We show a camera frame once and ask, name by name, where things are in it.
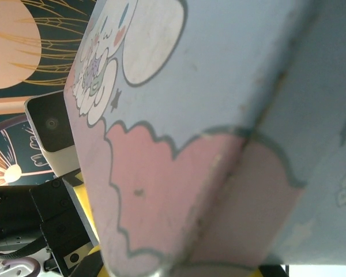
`white circle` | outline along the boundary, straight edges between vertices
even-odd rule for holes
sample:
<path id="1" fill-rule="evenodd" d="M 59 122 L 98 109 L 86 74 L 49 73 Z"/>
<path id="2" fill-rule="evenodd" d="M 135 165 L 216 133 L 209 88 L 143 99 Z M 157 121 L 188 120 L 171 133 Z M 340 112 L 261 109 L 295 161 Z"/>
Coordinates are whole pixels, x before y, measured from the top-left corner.
<path id="1" fill-rule="evenodd" d="M 184 18 L 185 10 L 179 1 L 138 2 L 123 49 L 123 69 L 130 83 L 143 83 L 164 65 L 179 38 Z"/>
<path id="2" fill-rule="evenodd" d="M 13 164 L 4 173 L 4 180 L 7 183 L 18 181 L 22 176 L 22 169 L 19 164 Z"/>

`screw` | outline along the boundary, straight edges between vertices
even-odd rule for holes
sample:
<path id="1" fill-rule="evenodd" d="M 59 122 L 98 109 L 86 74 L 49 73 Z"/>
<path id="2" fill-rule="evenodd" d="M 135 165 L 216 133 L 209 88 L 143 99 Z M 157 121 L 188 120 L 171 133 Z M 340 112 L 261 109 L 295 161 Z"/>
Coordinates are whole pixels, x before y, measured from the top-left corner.
<path id="1" fill-rule="evenodd" d="M 79 259 L 80 259 L 80 256 L 77 253 L 74 253 L 74 254 L 70 255 L 70 258 L 69 258 L 69 260 L 72 263 L 78 262 Z"/>
<path id="2" fill-rule="evenodd" d="M 60 201 L 60 205 L 61 205 L 62 207 L 67 207 L 67 206 L 69 205 L 68 199 L 62 199 L 62 200 Z"/>
<path id="3" fill-rule="evenodd" d="M 60 187 L 60 182 L 59 182 L 59 180 L 57 180 L 57 179 L 53 180 L 52 183 L 51 183 L 51 186 L 52 186 L 53 188 L 58 188 L 58 187 Z"/>

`pink cheek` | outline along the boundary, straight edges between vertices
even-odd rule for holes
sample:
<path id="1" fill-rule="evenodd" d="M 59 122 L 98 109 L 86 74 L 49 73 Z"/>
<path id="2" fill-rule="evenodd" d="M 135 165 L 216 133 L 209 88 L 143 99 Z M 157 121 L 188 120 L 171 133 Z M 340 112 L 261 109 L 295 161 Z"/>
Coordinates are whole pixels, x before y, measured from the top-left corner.
<path id="1" fill-rule="evenodd" d="M 97 45 L 98 42 L 99 42 L 99 35 L 95 37 L 95 41 L 93 42 L 93 45 Z"/>
<path id="2" fill-rule="evenodd" d="M 116 33 L 116 36 L 115 36 L 115 39 L 114 39 L 114 47 L 117 46 L 119 44 L 119 42 L 121 42 L 125 32 L 126 32 L 126 26 L 123 26 L 123 28 L 120 29 L 118 31 L 118 33 Z"/>

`small star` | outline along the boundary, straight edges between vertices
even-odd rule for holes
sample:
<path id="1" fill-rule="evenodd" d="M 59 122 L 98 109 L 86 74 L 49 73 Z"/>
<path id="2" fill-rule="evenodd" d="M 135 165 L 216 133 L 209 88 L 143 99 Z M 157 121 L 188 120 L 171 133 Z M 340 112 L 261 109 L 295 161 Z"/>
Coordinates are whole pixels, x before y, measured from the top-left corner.
<path id="1" fill-rule="evenodd" d="M 115 108 L 118 108 L 118 101 L 119 101 L 119 97 L 121 96 L 121 94 L 122 94 L 122 91 L 120 91 L 119 88 L 117 88 L 116 93 L 115 93 L 115 97 L 110 103 L 111 112 L 113 112 Z"/>

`blue eye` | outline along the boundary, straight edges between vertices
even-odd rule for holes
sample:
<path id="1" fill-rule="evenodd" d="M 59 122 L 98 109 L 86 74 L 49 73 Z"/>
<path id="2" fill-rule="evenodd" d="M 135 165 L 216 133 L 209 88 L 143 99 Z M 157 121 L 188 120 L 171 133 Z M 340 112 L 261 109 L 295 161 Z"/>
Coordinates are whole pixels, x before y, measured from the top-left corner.
<path id="1" fill-rule="evenodd" d="M 119 21 L 118 28 L 120 28 L 122 26 L 122 24 L 123 24 L 123 21 L 124 21 L 124 19 L 126 17 L 127 11 L 128 11 L 128 7 L 129 7 L 129 3 L 126 5 L 125 10 L 122 13 L 121 20 Z"/>
<path id="2" fill-rule="evenodd" d="M 102 32 L 102 31 L 103 31 L 103 29 L 104 29 L 104 27 L 105 27 L 105 24 L 106 24 L 106 21 L 107 21 L 107 20 L 108 20 L 108 17 L 106 17 L 106 18 L 105 18 L 104 23 L 103 23 L 103 26 L 102 26 L 102 28 L 101 28 L 100 32 Z"/>

